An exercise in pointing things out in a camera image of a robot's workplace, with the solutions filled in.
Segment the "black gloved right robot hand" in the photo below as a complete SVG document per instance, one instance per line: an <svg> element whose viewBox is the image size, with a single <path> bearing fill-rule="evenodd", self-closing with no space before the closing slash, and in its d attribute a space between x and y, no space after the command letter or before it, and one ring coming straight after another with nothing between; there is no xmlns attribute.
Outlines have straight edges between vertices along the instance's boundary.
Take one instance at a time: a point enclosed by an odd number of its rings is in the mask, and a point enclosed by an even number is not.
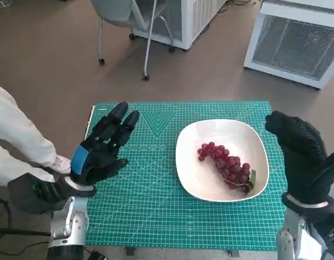
<svg viewBox="0 0 334 260"><path fill-rule="evenodd" d="M265 128L277 137L283 152L287 193L304 204L327 201L334 183L334 152L327 155L320 132L279 111L266 116Z"/></svg>

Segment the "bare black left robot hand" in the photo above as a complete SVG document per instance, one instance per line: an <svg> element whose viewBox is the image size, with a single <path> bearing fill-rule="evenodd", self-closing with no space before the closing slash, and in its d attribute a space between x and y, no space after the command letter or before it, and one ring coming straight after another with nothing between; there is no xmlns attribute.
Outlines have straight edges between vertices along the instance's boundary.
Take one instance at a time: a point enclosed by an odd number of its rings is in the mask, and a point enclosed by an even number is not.
<svg viewBox="0 0 334 260"><path fill-rule="evenodd" d="M139 112L128 111L128 103L117 104L92 128L71 159L70 178L79 185L90 186L114 177L128 164L118 157L119 150L129 140L139 120Z"/></svg>

